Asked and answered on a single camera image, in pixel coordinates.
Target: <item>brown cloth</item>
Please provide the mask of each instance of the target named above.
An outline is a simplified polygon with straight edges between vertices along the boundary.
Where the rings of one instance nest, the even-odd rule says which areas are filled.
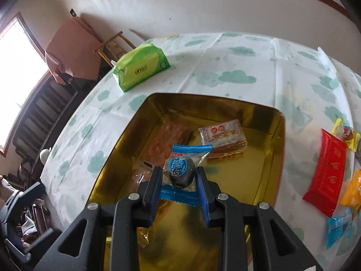
[[[79,17],[67,20],[46,48],[46,64],[56,82],[64,84],[59,73],[96,80],[101,57],[93,50],[100,44],[94,31]]]

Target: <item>white wall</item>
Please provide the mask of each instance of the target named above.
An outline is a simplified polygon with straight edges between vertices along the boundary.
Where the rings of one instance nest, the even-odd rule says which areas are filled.
[[[4,25],[19,11],[44,49],[67,18],[54,0],[18,0],[7,13]],[[19,56],[26,56],[21,52],[21,46],[19,46]],[[15,147],[11,143],[6,158],[0,155],[0,175],[16,174],[20,163],[21,158],[15,153]]]
[[[312,48],[361,74],[361,35],[341,13],[318,0],[57,0],[74,8],[102,38],[123,30],[134,43],[187,32],[244,31]]]

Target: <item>table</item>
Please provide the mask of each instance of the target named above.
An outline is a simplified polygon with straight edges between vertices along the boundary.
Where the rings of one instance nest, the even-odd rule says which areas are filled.
[[[171,67],[123,93],[112,73],[79,106],[59,136],[42,173],[65,227],[82,211],[119,136],[154,92],[242,99],[281,110],[286,118],[283,173],[275,209],[325,270],[339,270],[361,235],[358,215],[350,238],[326,250],[327,218],[304,202],[319,156],[321,128],[337,118],[361,131],[361,77],[321,49],[247,33],[186,34],[150,40]],[[341,195],[360,168],[347,151]],[[334,216],[348,209],[338,205]]]

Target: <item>metal screw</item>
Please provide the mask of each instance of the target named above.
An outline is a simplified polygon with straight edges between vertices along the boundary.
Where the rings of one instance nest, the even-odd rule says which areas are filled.
[[[88,205],[88,209],[89,210],[96,210],[96,209],[98,209],[98,204],[97,203],[90,203]]]
[[[269,203],[267,203],[267,202],[260,202],[260,203],[259,203],[259,207],[260,207],[262,210],[268,210],[269,207],[270,207],[270,205],[269,205]]]
[[[217,198],[218,198],[219,200],[221,200],[221,201],[226,201],[226,200],[228,200],[228,195],[225,194],[225,193],[220,193],[220,194],[217,196]]]
[[[140,198],[140,195],[138,193],[132,193],[128,196],[129,200],[136,201]]]

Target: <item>red wrapper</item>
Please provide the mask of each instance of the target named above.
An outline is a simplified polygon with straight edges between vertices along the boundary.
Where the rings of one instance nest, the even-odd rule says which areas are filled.
[[[303,196],[326,216],[336,208],[346,164],[347,145],[322,129],[322,145],[315,175],[308,192]]]

